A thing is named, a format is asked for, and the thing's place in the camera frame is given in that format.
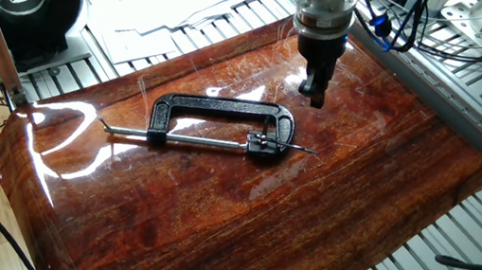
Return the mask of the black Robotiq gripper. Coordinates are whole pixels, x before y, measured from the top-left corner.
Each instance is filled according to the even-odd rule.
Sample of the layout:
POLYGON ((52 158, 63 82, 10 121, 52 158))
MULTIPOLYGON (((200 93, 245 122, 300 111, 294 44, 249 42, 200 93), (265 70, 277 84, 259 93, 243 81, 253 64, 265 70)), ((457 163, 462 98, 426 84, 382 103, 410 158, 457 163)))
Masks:
POLYGON ((347 35, 342 35, 335 39, 319 40, 298 34, 298 51, 307 61, 307 76, 300 83, 298 91, 302 94, 312 94, 312 83, 314 94, 311 97, 311 106, 313 108, 322 108, 325 103, 325 90, 329 84, 329 71, 333 71, 339 59, 346 50, 347 35), (314 75, 313 68, 327 68, 317 70, 314 75))

